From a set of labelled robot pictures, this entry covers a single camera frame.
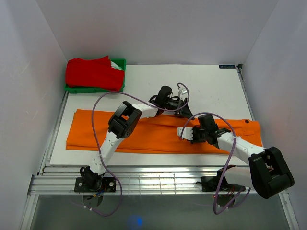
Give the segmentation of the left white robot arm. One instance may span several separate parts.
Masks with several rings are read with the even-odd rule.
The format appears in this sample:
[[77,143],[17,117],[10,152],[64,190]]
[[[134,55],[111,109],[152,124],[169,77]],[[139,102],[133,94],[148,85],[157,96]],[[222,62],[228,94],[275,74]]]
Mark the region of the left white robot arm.
[[192,117],[188,106],[189,90],[182,83],[178,83],[177,86],[177,96],[173,95],[172,88],[169,86],[162,86],[159,93],[152,96],[148,102],[130,96],[140,104],[131,104],[127,101],[120,104],[109,119],[106,137],[102,144],[99,143],[94,125],[94,112],[99,101],[94,104],[91,121],[98,152],[88,166],[80,169],[81,178],[90,191],[101,189],[102,176],[107,171],[107,164],[120,143],[133,133],[140,119],[157,117],[163,112],[172,112],[179,117]]

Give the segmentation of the orange trousers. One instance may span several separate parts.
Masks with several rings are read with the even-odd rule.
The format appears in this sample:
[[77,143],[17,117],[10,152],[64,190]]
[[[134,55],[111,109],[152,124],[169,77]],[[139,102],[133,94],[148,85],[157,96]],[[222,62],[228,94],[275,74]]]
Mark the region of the orange trousers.
[[[66,141],[68,150],[96,151],[102,145],[112,112],[77,110]],[[180,140],[177,128],[186,119],[173,115],[142,118],[133,133],[117,148],[117,152],[140,154],[226,154],[208,143],[190,144]]]

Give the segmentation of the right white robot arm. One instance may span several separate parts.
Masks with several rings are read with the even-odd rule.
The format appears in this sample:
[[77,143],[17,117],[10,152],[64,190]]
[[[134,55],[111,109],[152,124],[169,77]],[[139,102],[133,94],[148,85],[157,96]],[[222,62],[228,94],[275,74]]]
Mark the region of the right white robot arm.
[[264,148],[233,135],[227,128],[219,128],[212,115],[201,115],[199,126],[192,128],[192,143],[206,142],[241,159],[248,168],[229,165],[217,174],[217,186],[228,190],[233,185],[254,189],[261,197],[271,196],[292,187],[295,180],[276,147]]

